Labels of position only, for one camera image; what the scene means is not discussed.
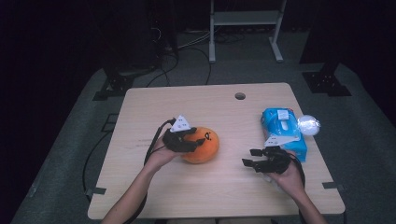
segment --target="wooden table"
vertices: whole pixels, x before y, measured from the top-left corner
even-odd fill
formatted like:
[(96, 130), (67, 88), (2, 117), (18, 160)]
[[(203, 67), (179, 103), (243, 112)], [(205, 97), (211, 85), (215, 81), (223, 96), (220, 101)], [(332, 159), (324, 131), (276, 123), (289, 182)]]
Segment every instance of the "wooden table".
[[(236, 99), (241, 93), (246, 98)], [(88, 216), (105, 216), (141, 170), (158, 127), (178, 115), (193, 127), (214, 130), (219, 136), (219, 154), (203, 164), (189, 164), (181, 158), (166, 164), (154, 176), (139, 218), (297, 215), (298, 208), (289, 196), (241, 161), (262, 159), (251, 157), (249, 150), (263, 148), (260, 118), (267, 107), (292, 108), (297, 118), (303, 114), (286, 83), (128, 90), (96, 185), (106, 193), (93, 195)], [(345, 206), (337, 189), (322, 186), (332, 182), (332, 177), (314, 138), (305, 141), (308, 195), (322, 214), (342, 214)]]

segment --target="dark background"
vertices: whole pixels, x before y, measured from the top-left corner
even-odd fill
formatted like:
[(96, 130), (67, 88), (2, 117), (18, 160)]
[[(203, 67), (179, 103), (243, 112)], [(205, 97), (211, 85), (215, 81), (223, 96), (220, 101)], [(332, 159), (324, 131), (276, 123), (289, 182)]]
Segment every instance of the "dark background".
[[(218, 9), (228, 4), (234, 1), (217, 0)], [(104, 58), (150, 65), (158, 46), (151, 44), (149, 27), (174, 21), (178, 32), (208, 28), (208, 0), (175, 0), (174, 7), (174, 17), (169, 17), (169, 8), (155, 1), (0, 1), (0, 222), (14, 216)], [(276, 1), (235, 5), (241, 10), (271, 7), (277, 7)], [(358, 74), (393, 124), (395, 9), (394, 1), (385, 0), (289, 0), (282, 23), (284, 32), (311, 28), (301, 63), (324, 63), (335, 53)]]

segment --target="orange pumpkin plush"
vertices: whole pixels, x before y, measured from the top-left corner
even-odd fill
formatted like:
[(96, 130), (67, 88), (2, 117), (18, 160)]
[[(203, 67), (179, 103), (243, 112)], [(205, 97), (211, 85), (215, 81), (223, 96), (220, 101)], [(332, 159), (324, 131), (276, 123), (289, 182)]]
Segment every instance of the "orange pumpkin plush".
[(185, 141), (196, 141), (204, 138), (205, 141), (201, 146), (198, 146), (195, 151), (186, 153), (181, 156), (183, 160), (190, 163), (204, 163), (212, 160), (219, 150), (219, 137), (212, 130), (204, 127), (197, 127), (193, 134), (187, 134), (184, 137)]

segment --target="person's right hand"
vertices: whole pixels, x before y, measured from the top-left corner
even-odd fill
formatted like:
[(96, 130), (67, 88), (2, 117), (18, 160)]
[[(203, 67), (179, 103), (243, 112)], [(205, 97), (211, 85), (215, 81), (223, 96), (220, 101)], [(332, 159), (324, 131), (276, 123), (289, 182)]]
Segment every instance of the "person's right hand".
[(266, 173), (269, 177), (287, 193), (291, 198), (295, 198), (299, 193), (305, 192), (300, 172), (294, 162), (289, 164), (289, 168), (281, 175), (277, 173)]

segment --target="hole in table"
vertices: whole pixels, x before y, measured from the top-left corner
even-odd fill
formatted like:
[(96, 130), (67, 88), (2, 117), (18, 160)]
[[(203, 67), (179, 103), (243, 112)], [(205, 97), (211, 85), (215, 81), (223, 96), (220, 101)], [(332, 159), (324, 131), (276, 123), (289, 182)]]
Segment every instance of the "hole in table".
[(246, 95), (245, 95), (244, 93), (242, 93), (242, 92), (237, 92), (237, 93), (235, 94), (235, 98), (236, 98), (237, 100), (245, 100), (245, 98), (247, 98), (247, 97), (246, 97)]

